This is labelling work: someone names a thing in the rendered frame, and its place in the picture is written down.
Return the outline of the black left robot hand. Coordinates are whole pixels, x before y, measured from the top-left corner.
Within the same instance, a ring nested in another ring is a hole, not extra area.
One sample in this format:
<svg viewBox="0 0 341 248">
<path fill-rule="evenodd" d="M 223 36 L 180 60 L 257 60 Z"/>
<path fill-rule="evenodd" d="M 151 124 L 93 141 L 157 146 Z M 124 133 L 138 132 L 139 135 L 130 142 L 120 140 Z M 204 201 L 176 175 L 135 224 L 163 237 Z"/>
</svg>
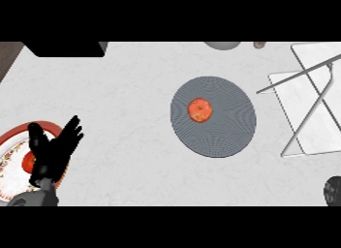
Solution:
<svg viewBox="0 0 341 248">
<path fill-rule="evenodd" d="M 74 116 L 54 139 L 48 139 L 42 126 L 36 122 L 27 125 L 29 147 L 36 158 L 29 183 L 37 188 L 40 188 L 45 178 L 54 182 L 63 178 L 74 150 L 83 138 L 79 123 L 80 119 Z"/>
</svg>

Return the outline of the orange bell pepper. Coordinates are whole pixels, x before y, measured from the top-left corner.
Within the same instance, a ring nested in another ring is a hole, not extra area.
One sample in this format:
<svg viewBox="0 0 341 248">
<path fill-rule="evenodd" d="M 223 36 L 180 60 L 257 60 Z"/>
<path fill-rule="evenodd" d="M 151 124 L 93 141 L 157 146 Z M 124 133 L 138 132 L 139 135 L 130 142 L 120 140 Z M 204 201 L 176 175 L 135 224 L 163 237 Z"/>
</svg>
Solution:
<svg viewBox="0 0 341 248">
<path fill-rule="evenodd" d="M 213 114 L 214 114 L 214 108 L 210 101 L 204 98 L 194 99 L 188 105 L 189 118 L 195 122 L 204 123 L 210 120 Z"/>
</svg>

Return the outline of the round grey placemat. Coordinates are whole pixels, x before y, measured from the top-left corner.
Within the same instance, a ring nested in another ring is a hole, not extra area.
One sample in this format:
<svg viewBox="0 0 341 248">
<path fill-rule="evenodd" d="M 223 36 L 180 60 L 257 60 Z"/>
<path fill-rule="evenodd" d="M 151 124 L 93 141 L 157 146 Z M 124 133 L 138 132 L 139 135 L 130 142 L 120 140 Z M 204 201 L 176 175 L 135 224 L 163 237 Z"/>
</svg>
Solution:
<svg viewBox="0 0 341 248">
<path fill-rule="evenodd" d="M 200 123 L 188 113 L 191 102 L 203 98 L 214 113 Z M 177 89 L 170 103 L 170 123 L 185 146 L 200 155 L 226 158 L 248 146 L 256 135 L 257 114 L 239 86 L 222 77 L 195 77 Z"/>
</svg>

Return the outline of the red tomato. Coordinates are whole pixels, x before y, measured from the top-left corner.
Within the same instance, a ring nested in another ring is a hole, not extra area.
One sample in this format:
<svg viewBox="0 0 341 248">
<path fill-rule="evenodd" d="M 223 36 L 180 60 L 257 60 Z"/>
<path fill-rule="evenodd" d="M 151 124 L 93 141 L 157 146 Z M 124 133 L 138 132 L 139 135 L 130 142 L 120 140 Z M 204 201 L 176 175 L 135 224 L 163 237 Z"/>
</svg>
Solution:
<svg viewBox="0 0 341 248">
<path fill-rule="evenodd" d="M 24 155 L 24 160 L 23 160 L 23 169 L 27 173 L 32 173 L 33 171 L 33 165 L 35 165 L 35 155 L 33 152 L 29 151 L 27 154 Z"/>
</svg>

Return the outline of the red rimmed patterned plate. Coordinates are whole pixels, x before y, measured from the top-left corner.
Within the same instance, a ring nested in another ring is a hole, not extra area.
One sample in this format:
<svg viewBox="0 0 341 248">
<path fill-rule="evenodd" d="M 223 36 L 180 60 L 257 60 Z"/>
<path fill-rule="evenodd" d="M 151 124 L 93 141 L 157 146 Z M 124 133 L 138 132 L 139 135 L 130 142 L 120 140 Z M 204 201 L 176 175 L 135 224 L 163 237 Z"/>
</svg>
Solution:
<svg viewBox="0 0 341 248">
<path fill-rule="evenodd" d="M 27 123 L 21 124 L 0 135 L 0 206 L 15 195 L 37 191 L 30 183 L 30 173 L 23 169 L 23 160 L 29 147 Z"/>
</svg>

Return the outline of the black appliance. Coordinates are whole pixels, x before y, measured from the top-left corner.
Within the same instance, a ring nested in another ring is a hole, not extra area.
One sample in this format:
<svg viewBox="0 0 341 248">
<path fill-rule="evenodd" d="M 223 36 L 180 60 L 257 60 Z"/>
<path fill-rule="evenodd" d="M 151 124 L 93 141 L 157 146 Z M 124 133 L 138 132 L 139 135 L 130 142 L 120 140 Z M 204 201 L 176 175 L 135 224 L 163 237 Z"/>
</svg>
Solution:
<svg viewBox="0 0 341 248">
<path fill-rule="evenodd" d="M 104 57 L 107 42 L 24 42 L 37 57 Z"/>
</svg>

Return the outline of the grey round bowl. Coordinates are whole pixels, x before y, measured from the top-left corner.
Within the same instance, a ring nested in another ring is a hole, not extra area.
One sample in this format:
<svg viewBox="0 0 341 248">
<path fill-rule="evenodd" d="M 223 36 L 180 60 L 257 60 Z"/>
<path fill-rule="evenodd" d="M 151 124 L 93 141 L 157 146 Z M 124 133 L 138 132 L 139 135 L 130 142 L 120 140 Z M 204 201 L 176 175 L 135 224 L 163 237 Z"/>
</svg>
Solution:
<svg viewBox="0 0 341 248">
<path fill-rule="evenodd" d="M 207 42 L 207 45 L 217 50 L 235 49 L 241 43 L 239 42 Z"/>
</svg>

